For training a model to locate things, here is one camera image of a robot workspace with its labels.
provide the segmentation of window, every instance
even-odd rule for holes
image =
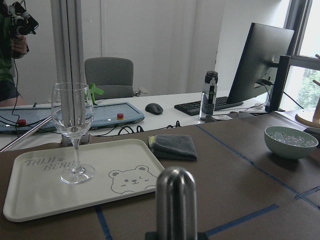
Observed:
[[[320,0],[292,0],[287,29],[294,30],[289,47],[291,55],[290,69],[284,91],[304,108],[316,107],[320,97]],[[282,96],[280,108],[284,110],[300,109],[286,95]]]

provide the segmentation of camera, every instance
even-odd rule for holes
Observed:
[[[36,34],[35,29],[38,22],[25,10],[19,2],[14,2],[8,6],[8,11],[12,17],[12,27],[10,34],[12,37],[16,35]]]

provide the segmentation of white tray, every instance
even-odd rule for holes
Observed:
[[[138,139],[81,145],[80,161],[94,167],[82,184],[60,180],[73,147],[26,152],[14,160],[3,214],[23,222],[154,192],[164,167]],[[132,180],[138,184],[131,185]]]

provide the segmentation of person's hand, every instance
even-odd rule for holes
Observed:
[[[11,39],[12,51],[19,52],[21,54],[27,53],[27,38],[25,35],[17,35]]]

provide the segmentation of black shorts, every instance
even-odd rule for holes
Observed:
[[[17,91],[13,82],[6,80],[0,81],[0,102],[7,99],[16,98],[19,95],[20,93]]]

